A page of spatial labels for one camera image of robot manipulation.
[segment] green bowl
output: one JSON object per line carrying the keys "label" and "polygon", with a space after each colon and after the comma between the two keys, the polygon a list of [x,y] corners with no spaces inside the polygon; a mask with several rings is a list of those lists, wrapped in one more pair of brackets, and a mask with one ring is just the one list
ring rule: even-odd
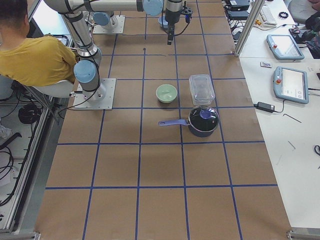
{"label": "green bowl", "polygon": [[155,95],[160,102],[168,104],[176,99],[178,91],[175,88],[175,86],[171,84],[163,84],[158,86],[158,88],[155,91]]}

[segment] person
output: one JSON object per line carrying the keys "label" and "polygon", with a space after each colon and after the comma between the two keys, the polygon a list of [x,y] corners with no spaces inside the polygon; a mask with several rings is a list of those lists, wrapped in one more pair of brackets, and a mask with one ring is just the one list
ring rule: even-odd
{"label": "person", "polygon": [[320,0],[308,0],[310,3],[312,3],[311,7],[314,10],[320,11]]}
{"label": "person", "polygon": [[25,86],[75,82],[75,54],[52,36],[27,38],[27,0],[0,0],[0,75]]}

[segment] table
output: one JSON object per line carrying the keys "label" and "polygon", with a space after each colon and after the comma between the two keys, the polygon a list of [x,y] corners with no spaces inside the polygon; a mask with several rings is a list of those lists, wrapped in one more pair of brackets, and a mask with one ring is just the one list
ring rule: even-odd
{"label": "table", "polygon": [[[266,4],[274,17],[279,12],[289,12],[282,0]],[[278,18],[277,26],[293,23],[289,15],[284,20]],[[273,92],[272,80],[277,66],[306,71],[309,88],[320,88],[316,75],[320,72],[320,60],[313,59],[307,48],[302,49],[305,58],[295,62],[277,60],[269,50],[267,35],[289,34],[290,25],[268,31],[253,28],[240,54],[252,101],[275,105],[276,111],[281,111],[283,106],[282,100],[277,99]],[[261,61],[270,62],[272,68],[260,67]],[[294,228],[320,228],[320,187],[313,184],[320,181],[320,158],[313,151],[313,146],[319,144],[319,103],[320,98],[310,96],[306,105],[286,101],[280,114],[256,109],[286,213]]]}

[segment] black hair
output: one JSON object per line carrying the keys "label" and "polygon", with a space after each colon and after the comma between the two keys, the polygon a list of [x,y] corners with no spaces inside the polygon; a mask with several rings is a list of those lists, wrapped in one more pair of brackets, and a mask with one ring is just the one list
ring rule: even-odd
{"label": "black hair", "polygon": [[0,25],[20,28],[26,14],[27,0],[0,0]]}

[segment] lid handle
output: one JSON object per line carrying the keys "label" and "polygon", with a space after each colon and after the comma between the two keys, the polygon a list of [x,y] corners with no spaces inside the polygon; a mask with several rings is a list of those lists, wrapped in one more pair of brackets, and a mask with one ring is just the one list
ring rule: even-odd
{"label": "lid handle", "polygon": [[202,119],[205,119],[205,120],[210,119],[210,117],[211,117],[211,112],[208,111],[208,110],[201,110],[201,111],[200,111],[200,117],[201,117]]}

